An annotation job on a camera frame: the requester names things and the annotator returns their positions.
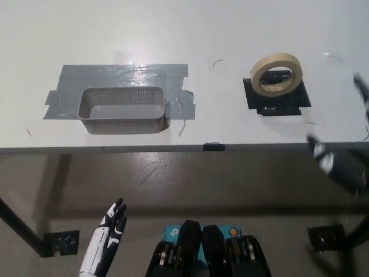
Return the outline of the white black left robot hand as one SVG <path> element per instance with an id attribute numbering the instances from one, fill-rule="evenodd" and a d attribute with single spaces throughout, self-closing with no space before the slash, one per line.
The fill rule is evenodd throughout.
<path id="1" fill-rule="evenodd" d="M 82 261 L 79 276 L 106 276 L 118 250 L 127 217 L 126 204 L 119 198 L 110 206 L 95 229 Z"/>

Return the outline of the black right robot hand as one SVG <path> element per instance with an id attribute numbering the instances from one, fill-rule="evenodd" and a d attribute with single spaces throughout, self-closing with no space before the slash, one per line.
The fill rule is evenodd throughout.
<path id="1" fill-rule="evenodd" d="M 348 153 L 362 164 L 364 169 L 349 163 L 349 160 L 332 151 L 314 135 L 306 136 L 308 147 L 319 168 L 336 184 L 348 193 L 358 196 L 368 193 L 368 155 L 358 149 L 349 149 Z"/>

